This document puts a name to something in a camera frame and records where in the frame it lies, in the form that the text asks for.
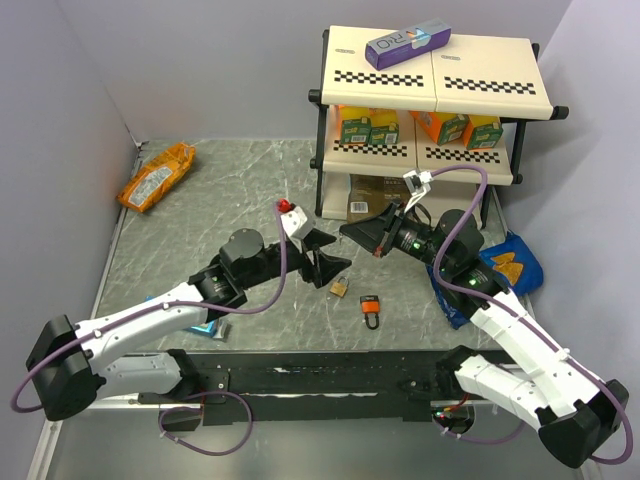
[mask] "table surface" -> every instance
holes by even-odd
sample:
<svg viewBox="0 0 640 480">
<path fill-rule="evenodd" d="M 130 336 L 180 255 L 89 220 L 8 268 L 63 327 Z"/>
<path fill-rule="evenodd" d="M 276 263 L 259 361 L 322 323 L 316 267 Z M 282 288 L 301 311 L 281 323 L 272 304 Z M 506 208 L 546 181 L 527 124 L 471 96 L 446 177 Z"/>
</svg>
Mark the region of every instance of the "table surface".
<svg viewBox="0 0 640 480">
<path fill-rule="evenodd" d="M 196 160 L 183 180 L 145 214 L 128 211 L 113 255 L 98 316 L 139 304 L 206 266 L 239 228 L 255 228 L 266 243 L 277 241 L 271 203 L 286 197 L 312 209 L 316 172 L 309 168 L 311 141 L 193 141 Z M 151 160 L 172 142 L 143 146 Z M 342 222 L 316 219 L 317 227 L 338 236 Z M 504 240 L 492 201 L 485 246 Z M 291 273 L 279 301 L 259 315 L 228 315 L 226 341 L 180 331 L 140 350 L 371 350 L 437 349 L 458 345 L 494 349 L 498 345 L 472 324 L 453 330 L 445 319 L 424 266 L 393 251 L 376 259 L 349 239 L 325 247 L 327 253 L 353 259 L 345 272 L 349 291 L 343 299 L 316 290 Z M 277 280 L 252 288 L 242 308 L 264 304 Z M 380 328 L 368 330 L 359 297 L 380 297 Z"/>
</svg>

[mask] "blue snack bag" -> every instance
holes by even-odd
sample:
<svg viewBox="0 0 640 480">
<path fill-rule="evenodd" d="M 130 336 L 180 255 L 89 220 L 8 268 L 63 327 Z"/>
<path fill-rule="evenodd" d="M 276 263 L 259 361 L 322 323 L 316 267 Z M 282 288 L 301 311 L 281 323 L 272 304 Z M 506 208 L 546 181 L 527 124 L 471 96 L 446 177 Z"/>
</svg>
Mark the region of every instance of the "blue snack bag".
<svg viewBox="0 0 640 480">
<path fill-rule="evenodd" d="M 479 256 L 493 271 L 504 278 L 518 296 L 534 291 L 544 281 L 542 266 L 522 238 L 513 232 L 507 232 L 503 243 L 482 250 Z M 432 267 L 427 266 L 427 273 L 438 304 L 451 326 L 457 330 L 469 323 L 469 320 L 449 305 L 442 296 L 442 290 L 433 275 Z"/>
<path fill-rule="evenodd" d="M 507 232 L 503 243 L 479 255 L 493 271 L 502 275 L 519 297 L 533 292 L 544 281 L 542 266 L 524 240 L 513 232 Z"/>
<path fill-rule="evenodd" d="M 469 323 L 469 319 L 465 318 L 458 310 L 453 308 L 442 296 L 442 290 L 440 290 L 440 285 L 436 281 L 436 278 L 433 276 L 433 267 L 427 265 L 427 273 L 429 274 L 429 280 L 431 280 L 431 286 L 433 287 L 433 291 L 436 294 L 436 300 L 438 300 L 438 305 L 444 312 L 444 316 L 447 317 L 451 326 L 457 330 L 462 325 Z"/>
</svg>

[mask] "cardboard box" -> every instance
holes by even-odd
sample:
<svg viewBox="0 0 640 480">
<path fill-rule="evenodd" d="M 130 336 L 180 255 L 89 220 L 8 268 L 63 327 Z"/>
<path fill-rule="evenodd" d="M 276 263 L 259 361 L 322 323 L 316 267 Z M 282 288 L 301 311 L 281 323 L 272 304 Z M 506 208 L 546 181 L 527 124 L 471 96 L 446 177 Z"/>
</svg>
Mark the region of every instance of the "cardboard box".
<svg viewBox="0 0 640 480">
<path fill-rule="evenodd" d="M 371 118 L 366 107 L 340 106 L 340 144 L 362 145 L 369 141 Z"/>
<path fill-rule="evenodd" d="M 400 124 L 396 111 L 388 108 L 370 108 L 369 112 L 371 116 L 369 144 L 394 145 L 398 143 Z"/>
<path fill-rule="evenodd" d="M 469 115 L 469 123 L 462 135 L 467 150 L 493 148 L 502 136 L 500 118 L 485 115 Z"/>
<path fill-rule="evenodd" d="M 351 175 L 347 223 L 379 215 L 394 198 L 403 202 L 411 198 L 402 178 Z"/>
<path fill-rule="evenodd" d="M 436 18 L 367 42 L 364 56 L 373 68 L 382 70 L 444 47 L 450 37 L 451 27 Z"/>
<path fill-rule="evenodd" d="M 414 111 L 410 113 L 431 140 L 438 145 L 460 138 L 469 122 L 469 117 L 459 113 Z"/>
</svg>

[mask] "red knob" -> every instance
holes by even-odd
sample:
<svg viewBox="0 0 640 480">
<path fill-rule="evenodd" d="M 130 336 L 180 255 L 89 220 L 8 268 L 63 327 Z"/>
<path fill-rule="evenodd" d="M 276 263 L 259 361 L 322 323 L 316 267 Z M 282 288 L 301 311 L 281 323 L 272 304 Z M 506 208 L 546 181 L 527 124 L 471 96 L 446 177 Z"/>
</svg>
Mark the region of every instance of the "red knob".
<svg viewBox="0 0 640 480">
<path fill-rule="evenodd" d="M 280 213 L 289 213 L 291 210 L 293 210 L 293 205 L 286 198 L 278 200 L 278 211 Z"/>
</svg>

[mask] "white wall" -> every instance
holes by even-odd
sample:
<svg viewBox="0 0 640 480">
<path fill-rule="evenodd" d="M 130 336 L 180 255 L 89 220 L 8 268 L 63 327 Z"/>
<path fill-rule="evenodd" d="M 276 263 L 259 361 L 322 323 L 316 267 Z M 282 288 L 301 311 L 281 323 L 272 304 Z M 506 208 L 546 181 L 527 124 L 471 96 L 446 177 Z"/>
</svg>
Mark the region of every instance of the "white wall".
<svg viewBox="0 0 640 480">
<path fill-rule="evenodd" d="M 524 183 L 501 192 L 510 226 L 545 270 L 540 323 L 588 368 L 630 390 L 640 435 L 640 5 L 574 0 L 541 58 L 562 122 L 532 124 Z M 599 454 L 622 451 L 617 433 Z M 640 453 L 605 478 L 638 478 Z"/>
<path fill-rule="evenodd" d="M 54 2 L 0 0 L 0 65 L 0 476 L 18 480 L 44 416 L 9 397 L 44 322 L 89 315 L 135 149 Z"/>
<path fill-rule="evenodd" d="M 403 28 L 546 44 L 570 0 L 58 0 L 136 140 L 315 135 L 322 31 Z"/>
</svg>

